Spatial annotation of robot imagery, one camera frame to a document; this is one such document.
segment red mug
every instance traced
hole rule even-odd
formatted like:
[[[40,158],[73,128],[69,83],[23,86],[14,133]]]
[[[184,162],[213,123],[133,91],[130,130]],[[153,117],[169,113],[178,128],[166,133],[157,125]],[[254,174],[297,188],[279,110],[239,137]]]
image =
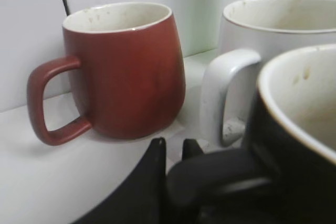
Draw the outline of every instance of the red mug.
[[[66,143],[94,128],[114,138],[140,138],[170,125],[185,96],[180,40],[173,13],[155,3],[117,3],[81,10],[63,23],[66,57],[37,67],[27,86],[38,138]],[[69,72],[80,117],[48,131],[47,82]]]

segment red mug handle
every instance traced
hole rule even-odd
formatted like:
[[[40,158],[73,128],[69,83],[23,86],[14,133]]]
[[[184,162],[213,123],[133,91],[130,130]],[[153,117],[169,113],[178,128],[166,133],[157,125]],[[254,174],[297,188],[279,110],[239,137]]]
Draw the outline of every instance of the red mug handle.
[[[85,116],[80,116],[54,131],[48,131],[45,123],[43,92],[48,81],[60,73],[80,67],[80,60],[75,56],[69,56],[44,63],[29,76],[27,85],[29,118],[35,134],[45,144],[61,145],[92,128],[92,124]]]

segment white countertop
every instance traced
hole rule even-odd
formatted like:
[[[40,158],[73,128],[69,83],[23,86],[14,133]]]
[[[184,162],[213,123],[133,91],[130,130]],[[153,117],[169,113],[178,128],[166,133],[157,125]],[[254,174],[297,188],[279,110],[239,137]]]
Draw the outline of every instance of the white countertop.
[[[184,59],[186,97],[175,122],[135,141],[118,141],[90,130],[61,146],[37,139],[26,106],[0,113],[0,223],[67,224],[106,198],[133,170],[150,140],[167,140],[167,168],[180,160],[186,137],[199,138],[199,92],[215,50]],[[44,103],[49,129],[78,116],[70,93]],[[205,150],[211,150],[200,140]]]

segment ceramic mug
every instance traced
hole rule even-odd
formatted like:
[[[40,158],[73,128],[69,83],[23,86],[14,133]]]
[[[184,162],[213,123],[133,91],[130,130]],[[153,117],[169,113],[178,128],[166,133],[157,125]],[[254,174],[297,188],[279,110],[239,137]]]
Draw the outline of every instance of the ceramic mug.
[[[334,43],[335,17],[336,0],[241,0],[226,6],[220,56],[202,83],[202,137],[225,146],[240,139],[261,67],[288,50]]]
[[[184,66],[171,9],[156,3],[117,3],[81,10],[63,23],[67,56],[30,75],[29,117],[46,144],[63,144],[90,128],[115,138],[139,138],[173,122],[185,96]],[[43,92],[69,73],[80,117],[48,131]]]
[[[180,207],[249,201],[280,223],[336,223],[336,44],[276,57],[259,75],[243,146],[168,174]]]

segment white mug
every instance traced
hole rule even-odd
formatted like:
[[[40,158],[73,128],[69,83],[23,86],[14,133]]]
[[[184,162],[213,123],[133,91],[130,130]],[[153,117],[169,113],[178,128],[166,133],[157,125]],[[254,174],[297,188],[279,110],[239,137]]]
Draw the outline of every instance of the white mug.
[[[200,129],[203,139],[229,146],[244,134],[256,78],[267,61],[336,42],[336,0],[241,0],[224,8],[220,28],[219,56],[202,82]]]

